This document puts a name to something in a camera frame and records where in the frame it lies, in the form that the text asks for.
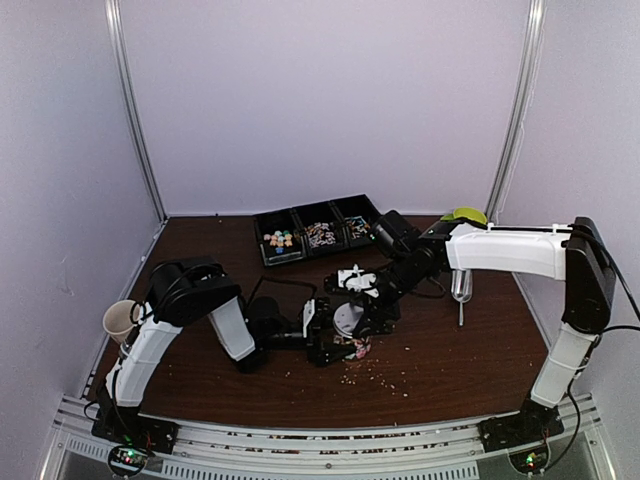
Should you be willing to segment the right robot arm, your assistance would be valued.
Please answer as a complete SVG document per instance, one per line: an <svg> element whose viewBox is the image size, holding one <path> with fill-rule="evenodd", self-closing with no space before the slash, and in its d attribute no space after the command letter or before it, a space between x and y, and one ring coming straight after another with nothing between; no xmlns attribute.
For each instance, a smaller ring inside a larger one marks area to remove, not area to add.
<svg viewBox="0 0 640 480"><path fill-rule="evenodd" d="M391 210L373 224L369 237L389 264L378 271L342 270L338 285L366 297L364 309L374 324L381 322L380 311L443 272L501 271L564 283L558 337L512 423L519 440L535 440L550 426L550 412L610 322L615 272L594 222L578 217L568 225L504 227L448 215L420 231Z"/></svg>

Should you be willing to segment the black three-compartment candy tray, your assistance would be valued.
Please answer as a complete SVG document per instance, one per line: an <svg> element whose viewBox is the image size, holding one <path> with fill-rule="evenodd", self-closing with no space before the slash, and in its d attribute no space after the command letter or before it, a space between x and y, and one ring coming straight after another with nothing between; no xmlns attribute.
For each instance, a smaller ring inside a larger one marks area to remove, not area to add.
<svg viewBox="0 0 640 480"><path fill-rule="evenodd" d="M380 216L359 194L260 213L253 221L262 263L275 267L368 246Z"/></svg>

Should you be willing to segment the clear plastic cup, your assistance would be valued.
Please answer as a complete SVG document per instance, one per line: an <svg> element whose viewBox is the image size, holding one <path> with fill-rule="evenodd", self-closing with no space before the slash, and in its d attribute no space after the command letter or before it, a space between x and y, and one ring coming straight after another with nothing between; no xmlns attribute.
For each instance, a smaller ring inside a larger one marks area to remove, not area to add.
<svg viewBox="0 0 640 480"><path fill-rule="evenodd" d="M344 361L358 361L371 350L371 338L348 338L335 335L333 343L339 347L341 359Z"/></svg>

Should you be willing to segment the clear plastic lid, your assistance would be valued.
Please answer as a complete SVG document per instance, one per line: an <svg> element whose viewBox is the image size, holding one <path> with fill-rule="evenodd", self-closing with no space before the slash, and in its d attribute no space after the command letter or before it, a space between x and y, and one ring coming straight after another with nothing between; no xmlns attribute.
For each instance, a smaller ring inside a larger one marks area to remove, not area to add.
<svg viewBox="0 0 640 480"><path fill-rule="evenodd" d="M351 302L343 303L334 312L333 327L338 335L352 339L364 308Z"/></svg>

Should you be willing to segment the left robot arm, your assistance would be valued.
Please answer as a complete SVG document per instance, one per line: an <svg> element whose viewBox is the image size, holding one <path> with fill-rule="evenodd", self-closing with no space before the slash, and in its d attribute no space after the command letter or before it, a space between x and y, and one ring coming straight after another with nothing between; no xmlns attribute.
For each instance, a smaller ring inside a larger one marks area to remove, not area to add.
<svg viewBox="0 0 640 480"><path fill-rule="evenodd" d="M223 266L211 257L158 264L143 301L121 300L104 313L102 327L118 347L118 358L97 391L99 421L123 444L144 433L138 416L146 387L172 342L188 326L206 318L226 355L251 371L273 349L303 349L317 366L353 358L354 341L330 339L326 299L304 303L288 320L276 299L253 291L244 297Z"/></svg>

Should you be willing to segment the metal scoop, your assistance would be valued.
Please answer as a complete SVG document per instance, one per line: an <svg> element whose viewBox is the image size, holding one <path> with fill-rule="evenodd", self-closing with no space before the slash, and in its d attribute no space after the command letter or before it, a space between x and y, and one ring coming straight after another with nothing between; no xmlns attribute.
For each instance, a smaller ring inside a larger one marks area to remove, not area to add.
<svg viewBox="0 0 640 480"><path fill-rule="evenodd" d="M453 270L450 292L458 303L458 326L464 325L464 305L472 298L473 278L470 270Z"/></svg>

